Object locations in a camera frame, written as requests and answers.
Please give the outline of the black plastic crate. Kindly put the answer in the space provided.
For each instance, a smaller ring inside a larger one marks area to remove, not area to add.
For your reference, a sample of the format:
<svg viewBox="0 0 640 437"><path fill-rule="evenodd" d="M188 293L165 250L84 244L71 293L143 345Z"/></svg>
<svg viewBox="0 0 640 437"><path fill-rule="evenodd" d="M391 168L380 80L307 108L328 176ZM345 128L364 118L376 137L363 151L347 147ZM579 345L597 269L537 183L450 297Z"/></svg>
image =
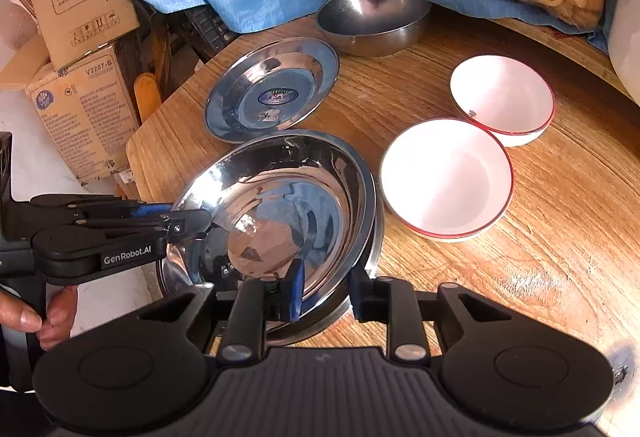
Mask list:
<svg viewBox="0 0 640 437"><path fill-rule="evenodd" d="M204 51L211 58L239 37L210 4L186 10L186 17L200 36Z"/></svg>

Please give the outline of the deep steel bowl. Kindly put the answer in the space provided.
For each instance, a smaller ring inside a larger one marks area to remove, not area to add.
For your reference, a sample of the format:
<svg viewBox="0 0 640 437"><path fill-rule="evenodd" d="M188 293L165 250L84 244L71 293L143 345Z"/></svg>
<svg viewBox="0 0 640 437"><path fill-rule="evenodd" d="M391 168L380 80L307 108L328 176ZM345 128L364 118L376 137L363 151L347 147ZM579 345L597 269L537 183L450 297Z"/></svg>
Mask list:
<svg viewBox="0 0 640 437"><path fill-rule="evenodd" d="M391 56L424 35L426 0L328 0L316 23L329 44L351 56Z"/></svg>

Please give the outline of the white plastic jar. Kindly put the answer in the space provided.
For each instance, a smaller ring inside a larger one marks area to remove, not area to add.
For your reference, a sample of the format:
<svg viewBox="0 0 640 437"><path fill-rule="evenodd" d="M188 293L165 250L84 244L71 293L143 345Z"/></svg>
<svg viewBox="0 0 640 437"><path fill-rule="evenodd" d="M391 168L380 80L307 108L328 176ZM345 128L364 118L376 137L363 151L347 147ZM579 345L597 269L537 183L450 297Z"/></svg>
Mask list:
<svg viewBox="0 0 640 437"><path fill-rule="evenodd" d="M634 102L640 100L640 0L617 0L608 55L620 82Z"/></svg>

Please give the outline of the steel plate with sticker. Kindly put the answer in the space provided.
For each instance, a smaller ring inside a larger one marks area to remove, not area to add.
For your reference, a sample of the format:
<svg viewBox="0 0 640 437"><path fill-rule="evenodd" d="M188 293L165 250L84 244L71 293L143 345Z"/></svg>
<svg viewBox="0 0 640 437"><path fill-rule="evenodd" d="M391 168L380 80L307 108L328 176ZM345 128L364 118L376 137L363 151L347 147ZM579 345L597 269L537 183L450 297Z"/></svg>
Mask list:
<svg viewBox="0 0 640 437"><path fill-rule="evenodd" d="M206 128L232 144L291 128L322 105L339 71L337 52L321 39L270 42L218 78L204 108Z"/></svg>

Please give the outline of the large steel plate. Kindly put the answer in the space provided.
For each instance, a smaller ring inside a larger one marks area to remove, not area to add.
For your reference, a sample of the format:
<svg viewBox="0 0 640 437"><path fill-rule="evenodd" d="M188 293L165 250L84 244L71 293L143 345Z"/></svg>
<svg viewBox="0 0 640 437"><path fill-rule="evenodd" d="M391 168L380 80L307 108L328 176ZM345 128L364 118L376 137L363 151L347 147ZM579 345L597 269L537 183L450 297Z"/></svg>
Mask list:
<svg viewBox="0 0 640 437"><path fill-rule="evenodd" d="M172 206L205 209L205 235L168 246L156 265L166 296L191 285L235 291L248 279L276 281L304 264L302 312L271 321L267 343L284 346L327 329L350 308L347 275L374 277L384 207L363 157L346 141L291 130L246 142L221 157Z"/></svg>

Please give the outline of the large white red-rimmed bowl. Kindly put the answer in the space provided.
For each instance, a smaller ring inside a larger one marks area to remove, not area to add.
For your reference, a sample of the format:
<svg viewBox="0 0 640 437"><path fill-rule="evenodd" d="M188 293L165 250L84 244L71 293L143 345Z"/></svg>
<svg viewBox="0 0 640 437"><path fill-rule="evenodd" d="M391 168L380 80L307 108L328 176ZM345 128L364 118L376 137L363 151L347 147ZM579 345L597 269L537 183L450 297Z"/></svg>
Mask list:
<svg viewBox="0 0 640 437"><path fill-rule="evenodd" d="M472 239L496 223L514 193L514 170L492 134L436 118L397 136L378 174L387 207L411 231L443 242Z"/></svg>

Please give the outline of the small white red-rimmed bowl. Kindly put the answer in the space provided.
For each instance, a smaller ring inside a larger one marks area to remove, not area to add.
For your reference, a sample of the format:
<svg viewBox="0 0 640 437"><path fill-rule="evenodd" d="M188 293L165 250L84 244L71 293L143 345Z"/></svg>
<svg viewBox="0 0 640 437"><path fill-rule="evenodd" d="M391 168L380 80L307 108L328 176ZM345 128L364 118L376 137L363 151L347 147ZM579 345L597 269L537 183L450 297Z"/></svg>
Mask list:
<svg viewBox="0 0 640 437"><path fill-rule="evenodd" d="M451 73L449 89L460 114L507 148L540 137L552 123L551 87L530 66L506 56L473 56Z"/></svg>

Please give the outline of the lower printed cardboard box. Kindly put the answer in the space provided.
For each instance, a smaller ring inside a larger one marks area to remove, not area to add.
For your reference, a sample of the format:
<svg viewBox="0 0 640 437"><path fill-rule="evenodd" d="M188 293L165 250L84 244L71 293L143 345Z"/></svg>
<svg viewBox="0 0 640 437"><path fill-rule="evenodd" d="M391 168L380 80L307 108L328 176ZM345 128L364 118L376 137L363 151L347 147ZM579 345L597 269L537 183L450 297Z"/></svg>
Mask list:
<svg viewBox="0 0 640 437"><path fill-rule="evenodd" d="M25 92L80 183L128 167L126 144L139 119L112 46L61 71L46 64Z"/></svg>

